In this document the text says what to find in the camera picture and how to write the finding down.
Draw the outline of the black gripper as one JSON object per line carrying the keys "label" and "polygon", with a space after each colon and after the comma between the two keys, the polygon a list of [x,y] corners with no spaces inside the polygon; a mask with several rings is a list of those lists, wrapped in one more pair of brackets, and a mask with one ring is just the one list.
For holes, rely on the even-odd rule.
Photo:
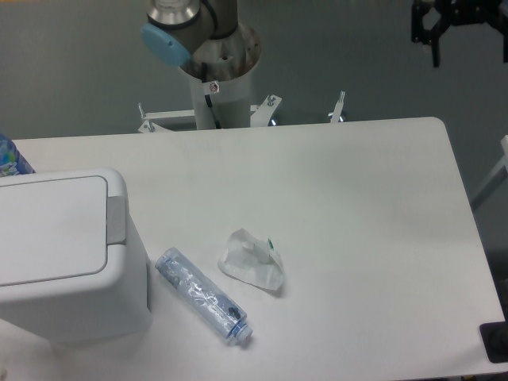
{"label": "black gripper", "polygon": [[[424,26],[424,17],[436,10],[439,18],[431,29]],[[440,38],[451,25],[472,25],[487,22],[502,34],[502,60],[508,61],[507,1],[413,1],[411,6],[411,40],[431,48],[433,66],[441,64]]]}

